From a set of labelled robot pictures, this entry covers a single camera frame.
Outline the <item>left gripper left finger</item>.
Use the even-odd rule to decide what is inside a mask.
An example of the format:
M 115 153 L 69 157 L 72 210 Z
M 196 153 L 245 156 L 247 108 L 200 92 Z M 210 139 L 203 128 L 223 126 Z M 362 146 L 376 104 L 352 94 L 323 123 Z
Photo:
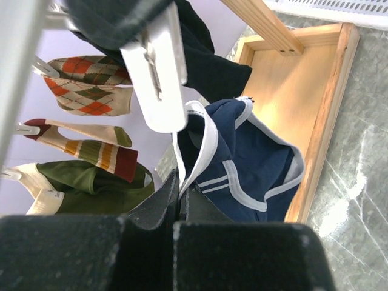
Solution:
M 171 290 L 179 179 L 122 215 L 5 216 L 2 290 Z

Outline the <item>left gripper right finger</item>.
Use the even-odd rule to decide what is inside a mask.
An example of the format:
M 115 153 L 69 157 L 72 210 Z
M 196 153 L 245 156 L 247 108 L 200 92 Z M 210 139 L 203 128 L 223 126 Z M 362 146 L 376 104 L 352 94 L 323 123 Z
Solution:
M 231 222 L 194 187 L 174 224 L 175 290 L 335 290 L 320 239 L 304 224 Z

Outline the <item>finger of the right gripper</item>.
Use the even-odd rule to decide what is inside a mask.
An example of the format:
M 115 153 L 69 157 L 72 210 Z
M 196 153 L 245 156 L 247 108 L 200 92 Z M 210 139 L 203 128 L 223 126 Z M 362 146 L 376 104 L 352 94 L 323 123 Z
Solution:
M 74 26 L 91 42 L 118 50 L 136 37 L 173 2 L 170 0 L 67 0 Z

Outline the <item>white plastic clip hanger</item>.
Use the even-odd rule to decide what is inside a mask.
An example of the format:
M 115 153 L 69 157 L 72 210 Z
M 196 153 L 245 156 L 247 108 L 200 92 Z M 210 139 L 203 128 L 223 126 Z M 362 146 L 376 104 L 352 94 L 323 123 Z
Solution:
M 35 56 L 43 29 L 73 30 L 113 49 L 121 58 L 75 56 L 46 63 Z M 79 116 L 115 117 L 130 112 L 136 94 L 145 123 L 160 133 L 186 126 L 181 86 L 186 63 L 173 1 L 1 2 L 1 156 L 12 135 L 22 135 L 87 161 L 125 181 L 135 178 L 138 153 L 120 127 L 15 120 L 33 70 L 58 105 Z

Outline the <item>navy blue white-trimmed underwear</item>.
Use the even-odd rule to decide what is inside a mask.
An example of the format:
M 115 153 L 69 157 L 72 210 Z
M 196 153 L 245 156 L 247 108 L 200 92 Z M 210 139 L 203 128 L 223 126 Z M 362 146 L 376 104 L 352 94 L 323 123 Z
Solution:
M 304 158 L 253 114 L 246 96 L 186 104 L 172 135 L 179 190 L 196 185 L 234 222 L 284 221 L 304 176 Z

